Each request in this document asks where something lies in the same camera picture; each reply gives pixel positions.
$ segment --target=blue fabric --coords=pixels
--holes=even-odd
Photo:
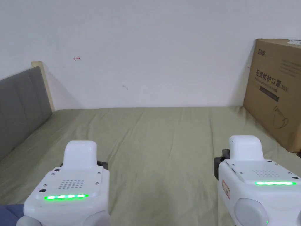
[[[16,226],[22,216],[24,216],[23,204],[0,206],[1,225]]]

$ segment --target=white wall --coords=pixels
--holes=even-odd
[[[1,0],[0,77],[43,61],[56,109],[241,105],[254,40],[301,39],[300,8],[300,0]]]

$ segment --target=green bed sheet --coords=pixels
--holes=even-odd
[[[237,134],[257,136],[265,158],[301,175],[301,159],[243,107],[61,110],[0,162],[0,204],[23,203],[70,140],[93,140],[109,163],[112,225],[233,226],[213,158]]]

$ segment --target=white robot controller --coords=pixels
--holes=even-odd
[[[229,144],[230,157],[219,159],[218,191],[236,226],[301,225],[301,178],[264,159],[255,136],[232,136]]]
[[[48,172],[24,203],[17,226],[110,226],[110,173],[94,141],[70,141],[61,167]]]

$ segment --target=gray padded headboard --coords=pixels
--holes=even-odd
[[[0,160],[51,114],[40,67],[0,80]]]

